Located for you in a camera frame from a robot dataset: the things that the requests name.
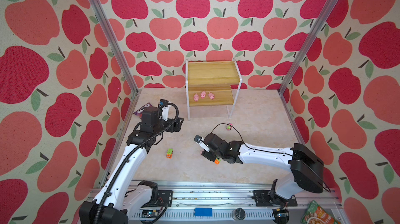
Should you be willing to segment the wooden two-tier shelf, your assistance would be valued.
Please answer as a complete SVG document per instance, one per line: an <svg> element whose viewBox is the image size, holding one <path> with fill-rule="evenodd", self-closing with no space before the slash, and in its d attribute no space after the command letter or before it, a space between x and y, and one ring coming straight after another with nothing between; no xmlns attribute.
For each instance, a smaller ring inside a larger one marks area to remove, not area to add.
<svg viewBox="0 0 400 224"><path fill-rule="evenodd" d="M185 92L188 119L190 109L199 106L225 106L228 117L231 118L236 106L243 79L235 58L231 61L185 61ZM206 97L201 98L201 92L206 91ZM215 99L208 97L214 93ZM195 102L195 94L200 99Z"/></svg>

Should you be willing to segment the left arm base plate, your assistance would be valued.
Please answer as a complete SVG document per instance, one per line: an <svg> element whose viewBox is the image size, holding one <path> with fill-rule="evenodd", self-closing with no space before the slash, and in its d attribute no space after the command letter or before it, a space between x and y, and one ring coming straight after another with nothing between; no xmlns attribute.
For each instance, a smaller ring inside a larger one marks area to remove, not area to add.
<svg viewBox="0 0 400 224"><path fill-rule="evenodd" d="M151 200L144 204L144 207L158 207L162 205L167 205L171 207L173 199L173 190L158 190L156 195L151 197Z"/></svg>

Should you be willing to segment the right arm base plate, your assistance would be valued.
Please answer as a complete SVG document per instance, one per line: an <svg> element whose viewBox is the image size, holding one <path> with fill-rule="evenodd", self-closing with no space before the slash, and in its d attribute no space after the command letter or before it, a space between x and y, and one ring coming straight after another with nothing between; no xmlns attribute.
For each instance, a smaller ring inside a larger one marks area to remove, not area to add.
<svg viewBox="0 0 400 224"><path fill-rule="evenodd" d="M254 190L252 199L257 207L297 207L295 196L284 199L279 196L272 197L269 190Z"/></svg>

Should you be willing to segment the orange green toy car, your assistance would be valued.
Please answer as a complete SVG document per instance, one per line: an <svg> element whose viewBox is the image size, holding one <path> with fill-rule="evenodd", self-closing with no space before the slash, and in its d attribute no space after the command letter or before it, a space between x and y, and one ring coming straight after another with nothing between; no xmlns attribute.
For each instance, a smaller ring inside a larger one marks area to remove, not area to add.
<svg viewBox="0 0 400 224"><path fill-rule="evenodd" d="M174 150L173 150L172 148L169 148L169 149L167 150L166 157L167 157L167 158L172 158L173 152L174 152Z"/></svg>

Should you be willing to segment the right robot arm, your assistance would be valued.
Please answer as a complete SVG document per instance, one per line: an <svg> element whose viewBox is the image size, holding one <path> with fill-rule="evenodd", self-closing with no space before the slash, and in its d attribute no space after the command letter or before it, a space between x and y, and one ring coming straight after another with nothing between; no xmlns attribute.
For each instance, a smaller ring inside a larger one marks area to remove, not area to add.
<svg viewBox="0 0 400 224"><path fill-rule="evenodd" d="M295 194L307 191L323 193L324 162L305 145L296 143L291 148L268 148L245 143L243 140L227 142L216 134L194 138L203 148L202 156L214 162L217 159L229 164L261 164L277 167L289 173L276 179L270 197L288 200Z"/></svg>

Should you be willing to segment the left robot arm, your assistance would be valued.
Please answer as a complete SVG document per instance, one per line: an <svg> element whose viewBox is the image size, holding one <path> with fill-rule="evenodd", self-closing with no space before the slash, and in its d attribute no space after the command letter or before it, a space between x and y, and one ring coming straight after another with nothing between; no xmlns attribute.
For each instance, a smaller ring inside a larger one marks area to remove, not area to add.
<svg viewBox="0 0 400 224"><path fill-rule="evenodd" d="M146 204L157 201L158 185L142 181L131 195L129 185L147 157L156 138L164 132L179 132L183 123L179 109L167 100L157 107L151 106L142 112L141 121L129 134L124 153L109 180L92 201L85 201L79 209L83 224L127 224L131 216Z"/></svg>

